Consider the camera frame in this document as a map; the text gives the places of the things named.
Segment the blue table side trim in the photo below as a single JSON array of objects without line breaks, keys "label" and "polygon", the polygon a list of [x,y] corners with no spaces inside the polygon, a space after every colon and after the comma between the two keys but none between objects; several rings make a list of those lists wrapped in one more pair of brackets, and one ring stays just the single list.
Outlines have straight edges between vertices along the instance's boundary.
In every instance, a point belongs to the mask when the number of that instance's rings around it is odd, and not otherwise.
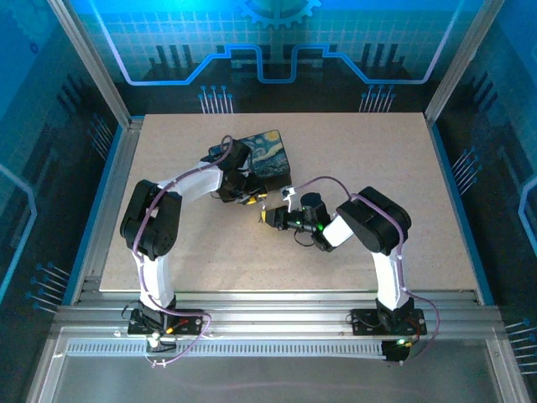
[{"label": "blue table side trim", "polygon": [[106,163],[102,171],[101,179],[96,189],[96,195],[91,205],[91,210],[86,221],[86,226],[84,229],[84,233],[82,234],[81,242],[79,244],[79,248],[76,253],[73,267],[70,272],[70,276],[67,282],[65,293],[63,295],[62,302],[60,303],[62,306],[70,305],[75,295],[76,285],[78,283],[78,280],[81,277],[82,266],[83,266],[84,258],[86,256],[86,251],[87,251],[90,239],[91,239],[91,234],[96,224],[97,213],[99,211],[102,198],[105,193],[105,187],[112,171],[112,163],[115,159],[117,148],[120,143],[120,140],[122,139],[122,136],[123,136],[123,128],[120,125],[118,125],[116,132],[114,134],[114,137],[112,139],[112,146],[110,149],[110,153],[107,157]]},{"label": "blue table side trim", "polygon": [[477,282],[477,299],[482,305],[493,306],[495,301],[491,292],[487,275],[482,264],[482,260],[478,253],[475,239],[472,235],[470,223],[462,203],[459,191],[456,188],[455,177],[451,171],[450,161],[446,152],[446,148],[441,139],[440,132],[435,123],[429,126],[431,140],[433,142],[437,159],[439,160],[442,175],[446,183],[446,189],[451,200],[451,205],[456,216],[456,221],[461,232],[463,243],[466,247],[472,269]]}]

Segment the grey metal shelf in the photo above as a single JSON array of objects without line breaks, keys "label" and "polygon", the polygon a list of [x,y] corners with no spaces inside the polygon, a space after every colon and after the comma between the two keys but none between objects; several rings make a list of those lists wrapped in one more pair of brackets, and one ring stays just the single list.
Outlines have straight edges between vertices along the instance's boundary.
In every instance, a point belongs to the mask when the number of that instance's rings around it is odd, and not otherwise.
[{"label": "grey metal shelf", "polygon": [[63,332],[47,344],[23,403],[537,403],[508,342],[440,340],[391,364],[357,356],[206,354],[153,368],[140,353]]}]

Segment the black box with painting lid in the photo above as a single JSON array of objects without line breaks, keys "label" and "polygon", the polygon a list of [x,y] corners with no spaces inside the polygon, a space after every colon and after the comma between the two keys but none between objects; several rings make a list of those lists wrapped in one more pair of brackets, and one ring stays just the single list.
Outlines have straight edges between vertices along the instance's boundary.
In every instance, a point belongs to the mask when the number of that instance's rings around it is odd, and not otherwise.
[{"label": "black box with painting lid", "polygon": [[240,141],[251,150],[243,169],[254,175],[265,191],[277,191],[292,184],[289,159],[279,130],[272,129]]}]

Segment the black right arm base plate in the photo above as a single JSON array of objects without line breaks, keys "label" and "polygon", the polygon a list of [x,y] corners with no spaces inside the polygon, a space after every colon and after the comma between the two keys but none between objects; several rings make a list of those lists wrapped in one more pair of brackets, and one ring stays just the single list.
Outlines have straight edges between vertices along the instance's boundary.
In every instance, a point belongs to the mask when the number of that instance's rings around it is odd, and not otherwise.
[{"label": "black right arm base plate", "polygon": [[414,309],[394,330],[388,330],[378,319],[376,309],[352,309],[346,316],[354,336],[414,336],[428,333],[424,313]]}]

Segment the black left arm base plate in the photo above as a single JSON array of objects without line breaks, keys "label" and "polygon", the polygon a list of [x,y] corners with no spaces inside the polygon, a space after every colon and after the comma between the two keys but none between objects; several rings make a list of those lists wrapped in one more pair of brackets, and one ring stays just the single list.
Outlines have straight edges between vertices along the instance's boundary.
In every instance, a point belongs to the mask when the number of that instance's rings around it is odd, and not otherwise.
[{"label": "black left arm base plate", "polygon": [[188,315],[170,315],[146,306],[134,308],[128,319],[128,335],[199,335],[202,330],[201,310],[188,310]]}]

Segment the aluminium frame post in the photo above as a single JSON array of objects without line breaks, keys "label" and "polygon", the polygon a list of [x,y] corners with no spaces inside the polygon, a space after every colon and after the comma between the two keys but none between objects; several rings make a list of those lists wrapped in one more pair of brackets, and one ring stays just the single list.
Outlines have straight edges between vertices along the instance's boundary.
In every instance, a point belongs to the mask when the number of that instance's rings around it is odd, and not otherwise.
[{"label": "aluminium frame post", "polygon": [[141,129],[143,118],[133,118],[129,113],[116,85],[102,62],[102,58],[84,29],[75,9],[70,5],[69,0],[47,0],[47,3],[118,124],[127,131]]},{"label": "aluminium frame post", "polygon": [[440,85],[437,87],[424,116],[427,126],[431,128],[441,115],[442,110],[456,89],[467,67],[473,61],[476,53],[487,35],[492,23],[498,16],[505,0],[483,0],[475,18],[457,49]]}]

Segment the aluminium frame rail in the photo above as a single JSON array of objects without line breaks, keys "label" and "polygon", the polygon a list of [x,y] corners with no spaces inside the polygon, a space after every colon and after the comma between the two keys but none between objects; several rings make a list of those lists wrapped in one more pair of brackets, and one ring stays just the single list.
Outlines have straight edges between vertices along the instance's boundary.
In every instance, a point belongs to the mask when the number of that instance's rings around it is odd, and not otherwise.
[{"label": "aluminium frame rail", "polygon": [[[80,332],[125,332],[122,312],[135,296],[127,292],[84,291],[74,306],[59,307],[52,328]],[[201,309],[212,317],[207,336],[219,339],[352,338],[348,324],[353,309],[373,309],[372,292],[244,291],[183,292],[179,307]],[[472,291],[426,293],[416,300],[425,314],[427,334],[438,340],[505,338],[500,311],[479,304]]]}]

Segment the aluminium side rail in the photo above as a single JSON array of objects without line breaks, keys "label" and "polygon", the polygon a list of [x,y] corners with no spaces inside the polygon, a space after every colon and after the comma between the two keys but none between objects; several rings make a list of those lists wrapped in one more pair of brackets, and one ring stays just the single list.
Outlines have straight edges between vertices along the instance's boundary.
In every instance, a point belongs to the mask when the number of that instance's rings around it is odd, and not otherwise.
[{"label": "aluminium side rail", "polygon": [[141,130],[123,130],[71,305],[78,302],[86,278],[102,277]]}]

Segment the black controller with green light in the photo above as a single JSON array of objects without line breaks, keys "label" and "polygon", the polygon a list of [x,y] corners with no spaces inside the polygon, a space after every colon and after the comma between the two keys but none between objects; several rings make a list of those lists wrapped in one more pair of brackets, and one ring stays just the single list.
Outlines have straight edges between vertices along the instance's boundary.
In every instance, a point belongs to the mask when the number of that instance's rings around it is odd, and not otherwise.
[{"label": "black controller with green light", "polygon": [[388,363],[402,364],[410,355],[414,346],[413,338],[398,338],[381,342],[382,355]]}]

